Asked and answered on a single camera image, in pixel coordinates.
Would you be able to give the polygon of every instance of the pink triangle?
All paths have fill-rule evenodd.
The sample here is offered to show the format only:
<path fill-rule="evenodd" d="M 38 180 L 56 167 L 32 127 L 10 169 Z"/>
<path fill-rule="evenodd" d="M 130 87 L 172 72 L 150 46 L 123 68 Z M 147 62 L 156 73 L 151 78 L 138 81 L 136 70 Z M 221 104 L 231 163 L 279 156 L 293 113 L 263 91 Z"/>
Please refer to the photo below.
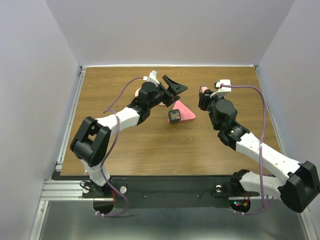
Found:
<path fill-rule="evenodd" d="M 179 109 L 181 114 L 181 120 L 179 121 L 179 123 L 192 121 L 193 119 L 196 118 L 196 115 L 179 100 L 175 102 L 172 109 Z"/>

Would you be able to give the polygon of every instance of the robotic arm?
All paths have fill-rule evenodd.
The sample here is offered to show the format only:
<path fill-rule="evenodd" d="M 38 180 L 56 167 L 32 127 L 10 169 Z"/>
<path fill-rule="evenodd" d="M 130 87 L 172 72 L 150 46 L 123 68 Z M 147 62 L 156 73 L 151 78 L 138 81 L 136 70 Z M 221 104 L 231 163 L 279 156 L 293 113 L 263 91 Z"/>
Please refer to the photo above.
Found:
<path fill-rule="evenodd" d="M 264 143 L 260 145 L 260 140 L 236 121 L 238 111 L 231 101 L 224 98 L 231 88 L 221 87 L 221 84 L 230 85 L 230 80 L 217 82 L 217 91 L 200 88 L 199 108 L 208 112 L 213 129 L 219 131 L 218 137 L 226 146 L 258 163 L 259 148 L 263 148 L 263 166 L 275 176 L 263 176 L 264 193 L 281 199 L 291 210 L 301 213 L 320 193 L 315 165 L 286 157 Z M 261 192 L 258 174 L 243 169 L 234 176 L 243 190 Z"/>
<path fill-rule="evenodd" d="M 180 98 L 178 94 L 188 89 L 164 75 L 162 79 L 168 85 L 166 89 L 157 80 L 156 71 L 152 71 L 149 77 L 143 79 L 146 82 L 142 84 L 139 95 L 127 107 L 106 117 L 94 119 L 89 116 L 85 118 L 71 142 L 70 149 L 81 160 L 91 181 L 101 192 L 104 191 L 106 185 L 103 173 L 108 180 L 110 179 L 108 171 L 101 166 L 101 163 L 106 156 L 110 137 L 117 132 L 117 117 L 120 131 L 139 125 L 149 117 L 151 108 L 161 102 L 169 107 Z"/>

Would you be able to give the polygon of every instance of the wooden tabletop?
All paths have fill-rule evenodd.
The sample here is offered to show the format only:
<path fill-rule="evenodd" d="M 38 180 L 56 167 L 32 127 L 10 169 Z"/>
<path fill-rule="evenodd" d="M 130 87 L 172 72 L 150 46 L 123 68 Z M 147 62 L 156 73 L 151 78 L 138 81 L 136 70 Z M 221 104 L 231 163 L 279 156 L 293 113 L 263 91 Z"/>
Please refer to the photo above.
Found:
<path fill-rule="evenodd" d="M 173 81 L 188 86 L 188 90 L 180 95 L 180 100 L 195 113 L 195 120 L 168 124 L 168 111 L 173 105 L 152 108 L 145 122 L 120 132 L 106 161 L 111 175 L 223 175 L 241 169 L 259 172 L 256 162 L 220 142 L 208 113 L 198 108 L 201 85 L 213 89 L 214 82 L 230 79 L 232 85 L 259 87 L 253 67 L 89 67 L 85 73 L 61 175 L 83 175 L 85 172 L 83 164 L 69 148 L 83 119 L 88 116 L 103 117 L 103 111 L 129 80 L 148 76 L 152 70 L 157 71 L 159 80 L 163 75 L 168 75 Z M 113 109 L 118 112 L 126 107 L 142 83 L 142 80 L 131 83 Z M 237 121 L 260 138 L 263 105 L 258 93 L 252 89 L 233 89 L 227 99 L 238 110 Z M 264 142 L 279 150 L 269 115 Z"/>

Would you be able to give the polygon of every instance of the small box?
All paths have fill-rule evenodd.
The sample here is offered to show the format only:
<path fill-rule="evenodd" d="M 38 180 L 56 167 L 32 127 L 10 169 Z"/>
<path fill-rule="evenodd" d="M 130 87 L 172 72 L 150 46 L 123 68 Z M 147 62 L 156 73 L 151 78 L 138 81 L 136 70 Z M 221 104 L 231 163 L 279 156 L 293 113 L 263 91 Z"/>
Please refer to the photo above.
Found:
<path fill-rule="evenodd" d="M 178 123 L 181 120 L 181 114 L 179 109 L 173 109 L 168 112 L 169 123 Z"/>

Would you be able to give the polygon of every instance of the gray wall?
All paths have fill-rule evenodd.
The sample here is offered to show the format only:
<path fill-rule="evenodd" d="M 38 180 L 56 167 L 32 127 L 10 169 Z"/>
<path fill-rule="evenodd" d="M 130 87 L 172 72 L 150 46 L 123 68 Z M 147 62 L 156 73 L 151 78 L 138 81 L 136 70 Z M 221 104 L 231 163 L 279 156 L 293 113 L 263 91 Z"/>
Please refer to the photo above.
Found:
<path fill-rule="evenodd" d="M 79 67 L 44 0 L 1 1 L 0 34 L 0 239 L 26 240 Z"/>
<path fill-rule="evenodd" d="M 320 171 L 320 1 L 296 0 L 257 69 L 286 155 Z M 311 204 L 320 234 L 320 196 Z"/>
<path fill-rule="evenodd" d="M 255 65 L 294 0 L 46 2 L 80 65 Z"/>

